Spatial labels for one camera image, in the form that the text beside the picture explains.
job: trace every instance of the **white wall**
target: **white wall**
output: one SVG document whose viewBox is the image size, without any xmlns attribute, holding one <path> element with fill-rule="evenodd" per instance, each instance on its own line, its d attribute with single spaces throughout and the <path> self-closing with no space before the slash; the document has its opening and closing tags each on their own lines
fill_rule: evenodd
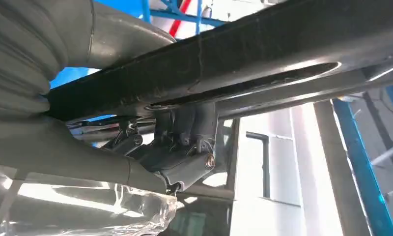
<svg viewBox="0 0 393 236">
<path fill-rule="evenodd" d="M 263 146 L 247 131 L 269 136 L 271 198 L 263 198 Z M 231 235 L 303 235 L 299 179 L 288 109 L 241 118 Z"/>
</svg>

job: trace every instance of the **steel frame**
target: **steel frame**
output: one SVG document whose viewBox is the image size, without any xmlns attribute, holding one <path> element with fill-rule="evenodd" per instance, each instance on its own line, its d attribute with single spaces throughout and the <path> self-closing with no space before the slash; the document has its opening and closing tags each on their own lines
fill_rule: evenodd
<svg viewBox="0 0 393 236">
<path fill-rule="evenodd" d="M 286 104 L 293 93 L 317 100 L 393 84 L 354 79 L 346 88 L 328 77 L 392 60 L 393 0 L 288 1 L 53 89 L 48 115 L 66 122 L 104 114 L 149 117 L 166 105 L 227 99 L 240 102 L 236 115 L 259 106 L 251 97 L 276 91 L 286 95 L 273 102 Z M 314 75 L 310 66 L 334 62 L 341 66 L 306 78 Z"/>
</svg>

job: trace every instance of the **metal frame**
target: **metal frame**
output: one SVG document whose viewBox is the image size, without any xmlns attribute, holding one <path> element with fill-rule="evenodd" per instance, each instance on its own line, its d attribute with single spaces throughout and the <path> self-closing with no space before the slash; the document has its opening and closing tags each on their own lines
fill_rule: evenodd
<svg viewBox="0 0 393 236">
<path fill-rule="evenodd" d="M 315 101 L 323 94 L 311 94 L 311 89 L 327 89 L 334 96 L 393 83 L 379 82 L 384 78 L 355 81 L 346 92 L 335 80 L 318 82 L 331 74 L 389 64 L 392 15 L 393 0 L 383 7 L 361 0 L 284 2 L 53 89 L 47 95 L 48 115 L 63 121 L 103 114 L 146 117 L 158 109 L 230 99 L 239 99 L 239 109 L 247 111 L 259 100 L 241 101 L 277 90 L 293 93 L 298 86 L 310 85 L 311 79 L 322 87 L 311 85 L 298 96 Z M 337 68 L 322 73 L 335 62 L 340 63 Z M 288 95 L 279 102 L 293 101 L 287 99 Z"/>
<path fill-rule="evenodd" d="M 375 236 L 393 236 L 393 221 L 380 191 L 363 140 L 348 103 L 333 99 L 348 157 L 354 171 L 361 199 Z"/>
<path fill-rule="evenodd" d="M 188 22 L 194 22 L 196 24 L 196 31 L 195 34 L 200 33 L 199 26 L 201 24 L 206 24 L 206 25 L 212 25 L 215 27 L 223 25 L 224 21 L 212 19 L 212 18 L 206 18 L 202 16 L 202 0 L 197 0 L 197 14 L 196 16 L 192 15 L 187 15 L 182 13 L 178 7 L 177 7 L 177 0 L 161 0 L 168 8 L 166 10 L 154 10 L 150 9 L 149 6 L 149 0 L 142 0 L 143 2 L 143 20 L 146 22 L 151 23 L 150 21 L 150 15 L 156 16 L 156 17 L 163 17 L 163 18 L 169 18 L 169 19 L 175 19 L 175 20 L 181 20 L 181 21 L 188 21 Z"/>
</svg>

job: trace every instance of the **black metal beam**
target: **black metal beam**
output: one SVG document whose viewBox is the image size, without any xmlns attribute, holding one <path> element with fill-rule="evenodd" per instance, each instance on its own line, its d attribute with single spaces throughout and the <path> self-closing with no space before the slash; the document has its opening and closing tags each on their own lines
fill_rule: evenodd
<svg viewBox="0 0 393 236">
<path fill-rule="evenodd" d="M 380 137 L 382 138 L 382 141 L 386 147 L 386 150 L 393 148 L 393 140 L 391 139 L 385 124 L 383 124 L 382 118 L 380 117 L 380 114 L 379 114 L 379 110 L 374 105 L 368 92 L 365 92 L 363 94 L 363 99 L 365 100 L 365 103 L 366 103 L 367 108 L 371 114 L 371 117 L 374 120 L 374 124 L 376 125 L 377 131 L 379 131 Z"/>
<path fill-rule="evenodd" d="M 149 116 L 151 104 L 226 99 L 321 72 L 312 65 L 339 61 L 339 73 L 391 55 L 393 0 L 293 0 L 53 89 L 47 114 Z"/>
</svg>

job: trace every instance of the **metal tube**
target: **metal tube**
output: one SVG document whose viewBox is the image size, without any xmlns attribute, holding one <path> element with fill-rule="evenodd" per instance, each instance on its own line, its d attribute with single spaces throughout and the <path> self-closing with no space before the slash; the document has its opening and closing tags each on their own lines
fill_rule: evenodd
<svg viewBox="0 0 393 236">
<path fill-rule="evenodd" d="M 152 23 L 150 20 L 150 5 L 149 0 L 141 0 L 141 6 L 143 8 L 143 20 Z"/>
<path fill-rule="evenodd" d="M 201 25 L 201 18 L 202 18 L 202 0 L 198 0 L 198 5 L 196 9 L 196 30 L 195 30 L 196 35 L 200 33 L 199 26 Z"/>
<path fill-rule="evenodd" d="M 338 99 L 334 99 L 333 104 L 373 235 L 393 236 L 393 221 L 374 175 L 350 106 Z"/>
<path fill-rule="evenodd" d="M 178 14 L 175 14 L 175 13 L 172 13 L 169 11 L 150 10 L 150 15 L 157 16 L 157 17 L 165 17 L 165 18 L 170 18 L 170 19 L 175 19 L 175 20 L 181 20 L 181 21 L 197 22 L 196 16 L 178 15 Z M 206 17 L 201 17 L 201 23 L 218 27 L 218 26 L 222 26 L 226 22 L 220 21 L 220 20 L 215 20 L 215 19 L 210 19 L 210 18 L 206 18 Z"/>
<path fill-rule="evenodd" d="M 376 165 L 378 165 L 378 164 L 384 162 L 385 160 L 387 160 L 387 159 L 389 159 L 389 158 L 391 158 L 391 157 L 393 157 L 393 148 L 387 150 L 387 151 L 386 151 L 385 153 L 383 153 L 382 155 L 380 155 L 380 156 L 374 158 L 374 159 L 371 161 L 371 164 L 372 164 L 373 166 L 376 166 Z"/>
</svg>

